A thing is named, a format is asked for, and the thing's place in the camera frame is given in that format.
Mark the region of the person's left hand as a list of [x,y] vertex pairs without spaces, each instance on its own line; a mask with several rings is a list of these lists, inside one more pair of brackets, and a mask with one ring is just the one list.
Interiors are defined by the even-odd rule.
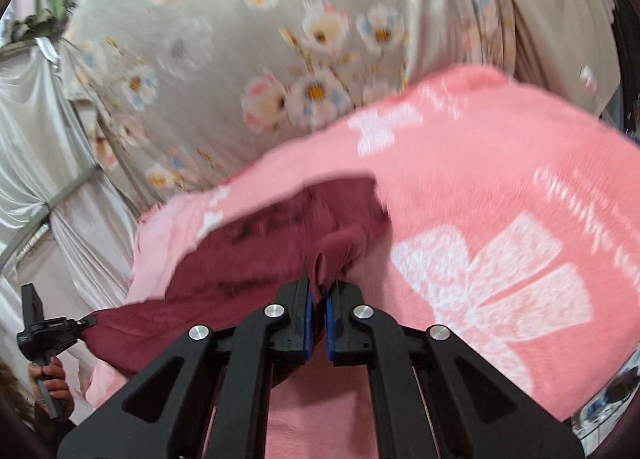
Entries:
[[75,401],[70,386],[66,382],[66,372],[62,361],[58,357],[51,357],[47,366],[31,363],[28,365],[28,377],[37,406],[52,418],[46,395],[43,394],[44,391],[47,391],[49,396],[58,403],[56,419],[70,419],[75,409]]

